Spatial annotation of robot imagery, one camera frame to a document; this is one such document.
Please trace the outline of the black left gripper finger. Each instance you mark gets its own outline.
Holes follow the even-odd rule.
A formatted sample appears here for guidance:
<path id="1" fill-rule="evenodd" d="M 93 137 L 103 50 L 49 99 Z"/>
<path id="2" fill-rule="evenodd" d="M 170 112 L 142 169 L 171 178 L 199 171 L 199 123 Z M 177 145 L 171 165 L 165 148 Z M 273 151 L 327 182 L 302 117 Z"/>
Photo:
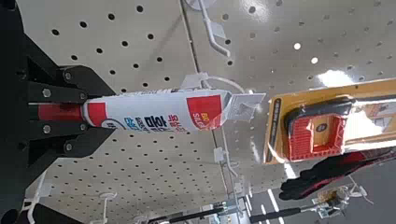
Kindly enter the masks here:
<path id="1" fill-rule="evenodd" d="M 52 153 L 61 158 L 91 156 L 114 129 L 89 127 L 85 122 L 43 121 L 29 122 L 29 155 L 34 159 Z"/>
<path id="2" fill-rule="evenodd" d="M 28 81 L 29 103 L 85 103 L 115 92 L 91 68 L 63 66 Z"/>

